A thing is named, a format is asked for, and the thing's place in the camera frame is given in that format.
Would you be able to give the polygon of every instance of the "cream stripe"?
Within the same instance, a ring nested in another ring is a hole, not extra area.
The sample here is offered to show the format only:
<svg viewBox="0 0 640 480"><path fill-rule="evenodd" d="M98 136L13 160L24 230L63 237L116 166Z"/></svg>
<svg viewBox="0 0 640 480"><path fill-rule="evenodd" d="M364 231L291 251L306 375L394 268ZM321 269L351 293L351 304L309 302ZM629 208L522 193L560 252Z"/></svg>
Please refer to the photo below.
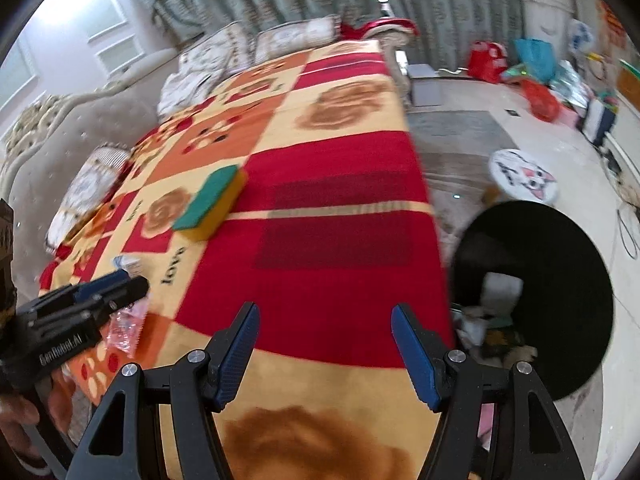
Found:
<svg viewBox="0 0 640 480"><path fill-rule="evenodd" d="M411 200L388 200L373 204L335 205L325 207L300 207L297 209L272 209L266 211L243 211L231 213L228 220L252 220L265 218L303 218L309 216L349 216L391 211L415 211L433 215L433 207L425 202Z"/></svg>

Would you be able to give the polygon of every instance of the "silver bolt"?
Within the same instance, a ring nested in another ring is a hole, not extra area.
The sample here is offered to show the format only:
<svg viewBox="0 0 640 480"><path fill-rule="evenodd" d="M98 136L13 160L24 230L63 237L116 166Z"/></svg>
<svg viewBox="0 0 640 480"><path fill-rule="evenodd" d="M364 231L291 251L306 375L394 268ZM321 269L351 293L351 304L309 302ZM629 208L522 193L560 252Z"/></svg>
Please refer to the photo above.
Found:
<svg viewBox="0 0 640 480"><path fill-rule="evenodd" d="M204 361L204 358L206 357L206 354L204 353L203 350L194 350L193 352L190 352L189 355L187 355L187 359L190 363L199 363Z"/></svg>
<svg viewBox="0 0 640 480"><path fill-rule="evenodd" d="M462 363L466 359L466 355L462 350L451 350L447 354L447 357L455 363Z"/></svg>
<svg viewBox="0 0 640 480"><path fill-rule="evenodd" d="M137 371L138 371L138 367L133 363L129 363L128 365L124 365L122 367L122 374L125 377L131 377Z"/></svg>
<svg viewBox="0 0 640 480"><path fill-rule="evenodd" d="M516 364L516 370L521 374L529 375L533 368L526 361L520 361L518 364Z"/></svg>

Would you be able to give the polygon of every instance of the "gray rug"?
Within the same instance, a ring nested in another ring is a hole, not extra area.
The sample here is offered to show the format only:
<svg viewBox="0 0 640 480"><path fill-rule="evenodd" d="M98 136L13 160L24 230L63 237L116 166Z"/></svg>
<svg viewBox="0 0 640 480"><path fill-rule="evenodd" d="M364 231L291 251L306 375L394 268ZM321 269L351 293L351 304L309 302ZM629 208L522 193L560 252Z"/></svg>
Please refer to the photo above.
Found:
<svg viewBox="0 0 640 480"><path fill-rule="evenodd" d="M492 182L489 156L517 146L489 112L410 112L407 121L436 211L442 263L447 265L460 235L482 211L482 194Z"/></svg>

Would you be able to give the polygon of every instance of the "sponge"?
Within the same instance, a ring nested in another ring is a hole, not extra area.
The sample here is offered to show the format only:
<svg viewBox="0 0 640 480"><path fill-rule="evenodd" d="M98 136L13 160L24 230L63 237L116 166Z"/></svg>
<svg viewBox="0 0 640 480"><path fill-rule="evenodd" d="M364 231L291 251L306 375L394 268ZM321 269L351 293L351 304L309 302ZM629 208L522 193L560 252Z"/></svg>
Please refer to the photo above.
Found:
<svg viewBox="0 0 640 480"><path fill-rule="evenodd" d="M174 231L180 231L193 242L211 238L246 183L246 171L239 166L226 166L211 173L180 218Z"/></svg>

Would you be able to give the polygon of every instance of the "tufted headboard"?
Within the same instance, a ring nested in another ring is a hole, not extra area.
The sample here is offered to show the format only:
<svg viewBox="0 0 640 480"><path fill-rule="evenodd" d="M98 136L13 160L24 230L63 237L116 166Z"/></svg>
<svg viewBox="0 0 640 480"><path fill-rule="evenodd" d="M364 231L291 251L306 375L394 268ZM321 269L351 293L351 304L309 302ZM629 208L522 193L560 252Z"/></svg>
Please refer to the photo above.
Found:
<svg viewBox="0 0 640 480"><path fill-rule="evenodd" d="M158 126L160 91L176 69L174 59L121 92L75 106L46 140L19 155L7 194L14 209L12 276L21 300L38 295L40 274L51 261L47 230L81 166L105 142L133 146Z"/></svg>

